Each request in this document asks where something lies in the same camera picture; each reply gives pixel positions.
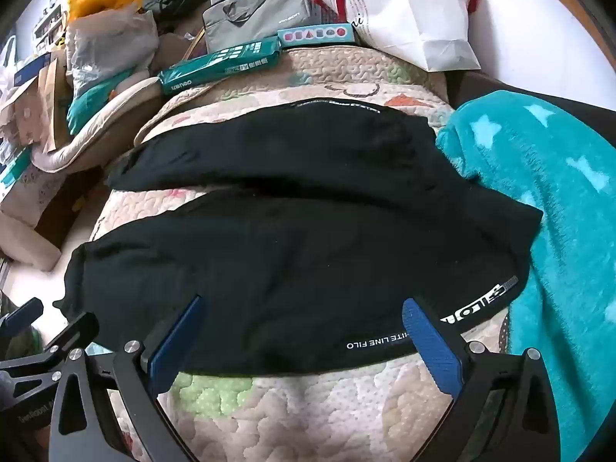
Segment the star pattern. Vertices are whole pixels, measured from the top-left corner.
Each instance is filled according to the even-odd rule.
[[[502,129],[502,126],[498,123],[492,123],[487,114],[471,123],[470,127],[475,134],[475,144],[486,149],[492,149],[494,136]]]
[[[531,113],[535,118],[539,120],[539,123],[547,128],[547,119],[549,116],[556,114],[550,110],[545,109],[545,107],[541,107],[539,104],[532,104],[532,106],[524,106],[529,113]]]
[[[525,191],[522,196],[520,196],[520,201],[525,205],[532,206],[534,208],[538,208],[537,203],[535,202],[535,197],[533,193],[530,191]]]
[[[580,156],[578,161],[573,158],[567,158],[566,163],[570,167],[578,169],[597,191],[601,191],[610,181],[610,178],[606,176],[606,174],[602,172],[595,172],[592,168],[590,168],[590,164],[588,163],[586,156]]]
[[[616,301],[612,301],[605,311],[606,321],[610,323],[616,323]]]

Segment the teal fabric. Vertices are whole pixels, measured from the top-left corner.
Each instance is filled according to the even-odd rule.
[[[616,398],[616,149],[558,107],[502,91],[461,106],[437,146],[465,179],[544,212],[509,346],[541,351],[573,462]]]
[[[69,107],[67,123],[69,134],[77,135],[85,127],[93,116],[98,113],[109,101],[109,96],[119,85],[132,74],[131,69],[127,69],[114,77],[93,86],[85,94],[76,98]]]

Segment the black clamp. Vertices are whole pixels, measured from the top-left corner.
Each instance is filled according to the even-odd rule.
[[[541,353],[490,352],[466,342],[420,298],[402,320],[438,388],[452,402],[413,462],[559,462],[556,405]]]
[[[0,339],[29,326],[38,304],[0,322]],[[115,389],[152,462],[196,462],[156,395],[171,387],[204,311],[196,296],[145,342],[98,356],[84,351],[98,332],[84,313],[42,354],[0,362],[0,450],[10,462],[34,462],[19,431],[50,424],[49,462],[133,461],[107,392]],[[466,343],[420,299],[405,301],[402,320],[439,389],[453,398],[414,462],[559,462],[556,407],[538,350],[513,356]]]

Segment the green box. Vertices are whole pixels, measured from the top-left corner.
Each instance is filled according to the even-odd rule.
[[[177,63],[158,74],[162,91],[177,94],[232,74],[271,66],[278,60],[280,48],[280,40],[273,36]]]

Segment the white tote bag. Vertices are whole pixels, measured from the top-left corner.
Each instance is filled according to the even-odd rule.
[[[468,0],[323,0],[346,12],[371,47],[427,71],[479,69],[468,42]]]

